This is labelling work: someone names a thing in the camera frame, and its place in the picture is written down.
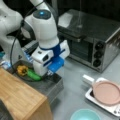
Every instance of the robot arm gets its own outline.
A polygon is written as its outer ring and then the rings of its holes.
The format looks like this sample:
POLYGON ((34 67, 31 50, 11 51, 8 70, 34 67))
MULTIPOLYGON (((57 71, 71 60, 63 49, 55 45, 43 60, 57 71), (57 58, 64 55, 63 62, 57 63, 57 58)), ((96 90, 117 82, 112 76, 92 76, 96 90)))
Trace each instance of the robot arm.
POLYGON ((64 65, 64 59, 69 55, 67 41, 59 43, 55 19, 43 0, 30 0, 37 9, 25 18, 22 27, 23 35, 37 40, 38 48, 32 54, 35 72, 43 76, 54 74, 64 65))

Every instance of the countertop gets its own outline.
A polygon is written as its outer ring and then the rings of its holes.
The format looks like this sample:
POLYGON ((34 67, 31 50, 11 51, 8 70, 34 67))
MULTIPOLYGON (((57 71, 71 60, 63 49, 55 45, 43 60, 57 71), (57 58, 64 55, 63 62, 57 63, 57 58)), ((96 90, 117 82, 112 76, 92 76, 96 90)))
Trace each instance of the countertop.
POLYGON ((104 77, 120 84, 120 54, 103 73, 99 73, 71 58, 67 58, 64 67, 58 71, 58 74, 63 78, 64 90, 52 104, 54 120, 70 120, 72 114, 79 109, 96 111, 101 120, 120 119, 87 100, 85 94, 90 86, 82 81, 82 76, 86 74, 96 80, 104 77))

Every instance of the toaster oven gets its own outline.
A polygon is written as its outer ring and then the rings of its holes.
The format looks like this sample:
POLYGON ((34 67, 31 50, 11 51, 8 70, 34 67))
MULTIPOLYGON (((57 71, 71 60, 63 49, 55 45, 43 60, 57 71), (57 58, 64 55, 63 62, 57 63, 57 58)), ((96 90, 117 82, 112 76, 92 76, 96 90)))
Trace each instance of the toaster oven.
POLYGON ((113 20, 69 10, 59 17, 58 33, 71 58, 99 72, 120 52, 120 23, 113 20))

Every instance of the toaster oven door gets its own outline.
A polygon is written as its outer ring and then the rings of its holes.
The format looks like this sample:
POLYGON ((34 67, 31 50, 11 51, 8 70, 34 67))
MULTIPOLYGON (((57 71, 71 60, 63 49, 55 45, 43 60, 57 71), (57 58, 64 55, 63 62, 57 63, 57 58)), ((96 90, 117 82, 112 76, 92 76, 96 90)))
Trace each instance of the toaster oven door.
POLYGON ((92 42, 88 42, 85 40, 81 40, 80 42, 68 40, 68 44, 70 47, 70 57, 88 65, 92 64, 92 42))

